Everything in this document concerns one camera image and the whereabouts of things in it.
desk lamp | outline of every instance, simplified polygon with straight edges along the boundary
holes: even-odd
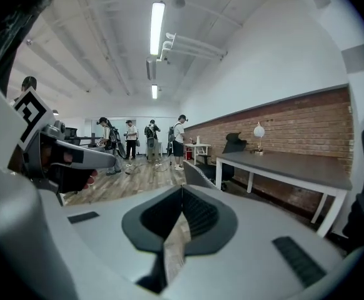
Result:
[[[258,121],[257,127],[255,127],[254,134],[256,137],[260,138],[258,143],[258,148],[255,150],[255,154],[259,154],[260,156],[263,155],[263,148],[261,148],[261,139],[265,134],[264,128],[261,126],[260,122]]]

table leg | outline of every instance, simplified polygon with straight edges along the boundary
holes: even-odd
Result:
[[[328,230],[331,228],[333,222],[338,216],[338,213],[343,205],[346,195],[347,191],[336,190],[335,200],[333,201],[332,206],[328,211],[328,214],[326,215],[324,221],[321,223],[320,228],[317,230],[317,235],[319,235],[320,237],[324,237],[327,234]]]
[[[216,175],[215,175],[215,186],[221,190],[222,182],[222,162],[217,158],[216,160]]]
[[[254,173],[249,172],[249,182],[247,184],[247,193],[251,192],[251,187],[253,186],[253,176],[254,176]]]
[[[325,203],[325,200],[326,200],[326,197],[327,197],[328,195],[326,194],[326,193],[323,193],[322,194],[322,198],[321,198],[321,201],[320,201],[320,203],[319,203],[319,205],[318,205],[318,207],[317,207],[317,210],[315,211],[315,213],[314,213],[314,216],[313,216],[313,219],[311,219],[311,223],[315,223],[315,221],[317,221],[317,219],[318,219],[318,216],[320,215],[320,213],[321,213],[321,210],[322,210],[322,208],[323,208],[323,206],[324,206],[324,203]]]

small white table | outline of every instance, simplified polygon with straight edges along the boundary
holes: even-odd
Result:
[[[274,151],[265,152],[262,156],[248,151],[222,154],[216,160],[215,185],[218,189],[221,189],[223,163],[250,172],[248,193],[251,192],[254,174],[323,193],[311,223],[315,223],[320,215],[326,197],[328,195],[335,197],[328,214],[317,231],[321,237],[324,237],[331,228],[347,192],[351,190],[351,182],[346,172],[339,161],[333,157]]]
[[[193,159],[195,159],[195,165],[196,165],[196,157],[200,155],[207,155],[208,154],[208,147],[211,147],[210,144],[204,144],[204,143],[197,143],[192,144],[188,143],[185,144],[186,151],[185,151],[185,160],[188,159],[187,153],[193,152]]]

black pants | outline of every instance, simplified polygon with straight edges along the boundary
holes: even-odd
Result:
[[[136,157],[136,140],[127,140],[126,141],[126,158],[129,158],[131,154],[132,148],[132,158]]]

gray tabletop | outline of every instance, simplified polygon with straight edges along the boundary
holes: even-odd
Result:
[[[219,158],[289,178],[350,190],[351,182],[334,157],[266,151],[259,156],[249,151],[224,153]]]

